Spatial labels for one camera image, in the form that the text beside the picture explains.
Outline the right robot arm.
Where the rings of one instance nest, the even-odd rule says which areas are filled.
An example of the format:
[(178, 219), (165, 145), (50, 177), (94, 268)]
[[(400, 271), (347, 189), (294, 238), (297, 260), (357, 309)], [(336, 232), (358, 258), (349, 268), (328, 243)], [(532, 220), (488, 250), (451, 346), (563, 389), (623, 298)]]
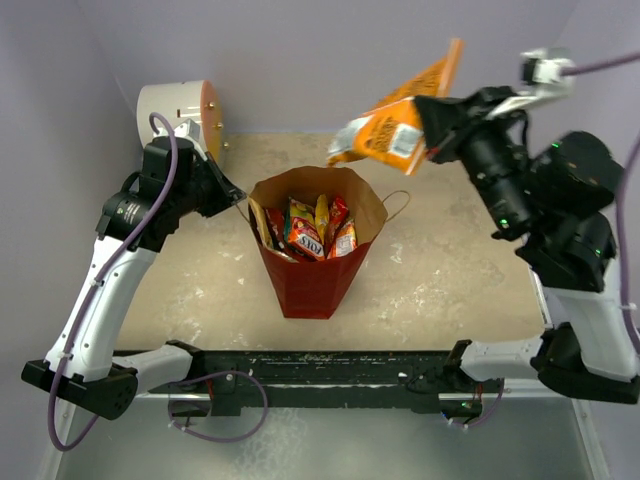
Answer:
[(624, 321), (622, 244), (604, 209), (623, 168), (606, 145), (571, 131), (531, 155), (515, 126), (527, 128), (531, 104), (509, 87), (462, 99), (419, 95), (428, 158), (459, 162), (495, 224), (494, 238), (554, 295), (566, 318), (540, 335), (510, 342), (463, 340), (445, 366), (446, 383), (467, 391), (493, 379), (536, 379), (563, 396), (617, 404), (639, 400), (639, 354)]

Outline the orange chips bag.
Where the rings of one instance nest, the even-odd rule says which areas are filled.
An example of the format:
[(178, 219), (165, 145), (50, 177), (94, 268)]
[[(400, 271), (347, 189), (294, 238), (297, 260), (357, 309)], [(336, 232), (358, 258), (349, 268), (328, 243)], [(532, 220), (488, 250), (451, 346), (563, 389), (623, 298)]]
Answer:
[(427, 147), (413, 100), (417, 96), (447, 97), (463, 51), (464, 41), (452, 39), (444, 57), (348, 122), (328, 148), (327, 165), (370, 158), (406, 175), (414, 174), (426, 158)]

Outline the yellow snack packet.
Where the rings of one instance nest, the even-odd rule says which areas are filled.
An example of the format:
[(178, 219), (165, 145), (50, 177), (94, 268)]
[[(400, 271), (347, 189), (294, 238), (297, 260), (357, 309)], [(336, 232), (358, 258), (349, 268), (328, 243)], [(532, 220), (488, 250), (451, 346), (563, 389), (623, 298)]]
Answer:
[(314, 220), (320, 242), (324, 244), (326, 228), (329, 223), (329, 207), (327, 196), (325, 194), (319, 195), (316, 200)]

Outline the brown chips bag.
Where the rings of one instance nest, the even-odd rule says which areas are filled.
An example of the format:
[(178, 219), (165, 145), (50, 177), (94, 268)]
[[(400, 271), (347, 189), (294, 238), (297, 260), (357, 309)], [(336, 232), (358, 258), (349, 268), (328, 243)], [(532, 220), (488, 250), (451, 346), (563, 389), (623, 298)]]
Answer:
[(259, 234), (261, 244), (265, 248), (272, 250), (273, 240), (264, 208), (253, 198), (249, 198), (249, 207), (256, 222), (256, 229)]

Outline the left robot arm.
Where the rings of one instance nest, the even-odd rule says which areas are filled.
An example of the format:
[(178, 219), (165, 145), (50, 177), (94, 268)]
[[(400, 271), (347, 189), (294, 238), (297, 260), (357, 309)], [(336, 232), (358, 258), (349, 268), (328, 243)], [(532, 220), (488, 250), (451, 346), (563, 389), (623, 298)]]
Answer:
[(182, 217), (209, 218), (246, 197), (190, 138), (155, 137), (143, 150), (141, 170), (109, 198), (96, 227), (90, 269), (54, 346), (23, 367), (24, 382), (101, 418), (115, 420), (134, 397), (174, 383), (184, 392), (202, 387), (201, 351), (178, 340), (129, 356), (114, 353), (138, 286), (176, 232)]

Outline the red paper bag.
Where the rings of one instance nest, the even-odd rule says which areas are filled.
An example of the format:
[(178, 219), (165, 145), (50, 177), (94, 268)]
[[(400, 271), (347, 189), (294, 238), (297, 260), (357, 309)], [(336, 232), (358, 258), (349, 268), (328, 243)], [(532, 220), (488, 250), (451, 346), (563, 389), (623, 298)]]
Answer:
[(348, 168), (298, 167), (257, 182), (247, 222), (283, 315), (330, 318), (391, 218)]

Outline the red snack packet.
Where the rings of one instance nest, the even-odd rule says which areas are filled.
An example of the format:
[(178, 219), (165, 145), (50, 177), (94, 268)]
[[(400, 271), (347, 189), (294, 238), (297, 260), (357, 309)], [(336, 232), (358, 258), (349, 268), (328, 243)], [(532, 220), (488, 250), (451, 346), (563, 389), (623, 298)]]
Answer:
[(341, 196), (336, 196), (329, 207), (329, 220), (325, 230), (325, 246), (331, 247), (338, 230), (349, 215), (348, 206)]

